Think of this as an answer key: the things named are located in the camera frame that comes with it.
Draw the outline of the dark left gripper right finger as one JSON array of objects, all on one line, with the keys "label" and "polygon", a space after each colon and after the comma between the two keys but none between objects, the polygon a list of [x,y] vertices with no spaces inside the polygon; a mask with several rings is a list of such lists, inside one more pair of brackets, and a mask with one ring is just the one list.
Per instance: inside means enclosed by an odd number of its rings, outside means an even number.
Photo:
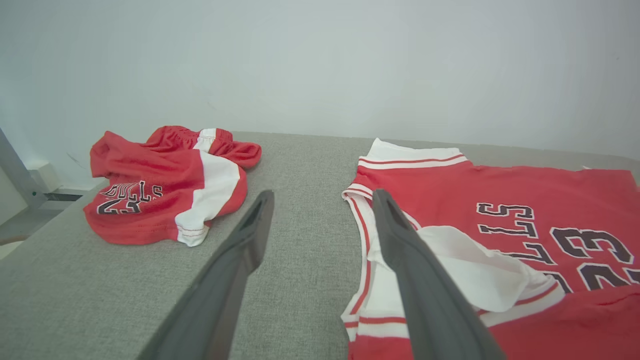
[{"label": "dark left gripper right finger", "polygon": [[400,291],[413,358],[503,360],[506,355],[391,194],[372,196],[384,262]]}]

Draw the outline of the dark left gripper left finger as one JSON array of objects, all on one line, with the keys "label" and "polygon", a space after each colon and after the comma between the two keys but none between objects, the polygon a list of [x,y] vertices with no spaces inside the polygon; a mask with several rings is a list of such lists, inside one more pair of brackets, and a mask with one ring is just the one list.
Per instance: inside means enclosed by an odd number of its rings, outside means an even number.
[{"label": "dark left gripper left finger", "polygon": [[265,257],[275,195],[254,203],[213,253],[153,337],[140,360],[226,360],[249,276]]}]

